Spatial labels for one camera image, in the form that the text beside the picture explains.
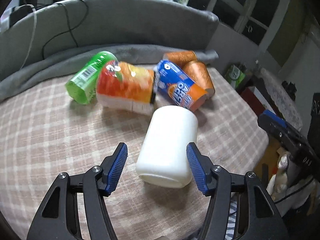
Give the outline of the gloved right hand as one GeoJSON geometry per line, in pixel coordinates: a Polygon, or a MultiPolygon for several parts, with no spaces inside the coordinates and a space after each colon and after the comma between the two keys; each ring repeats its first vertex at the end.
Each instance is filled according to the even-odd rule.
{"type": "Polygon", "coordinates": [[[305,204],[316,187],[316,181],[311,175],[303,177],[302,169],[290,160],[288,151],[279,157],[277,168],[268,182],[267,192],[284,216],[289,210],[305,204]]]}

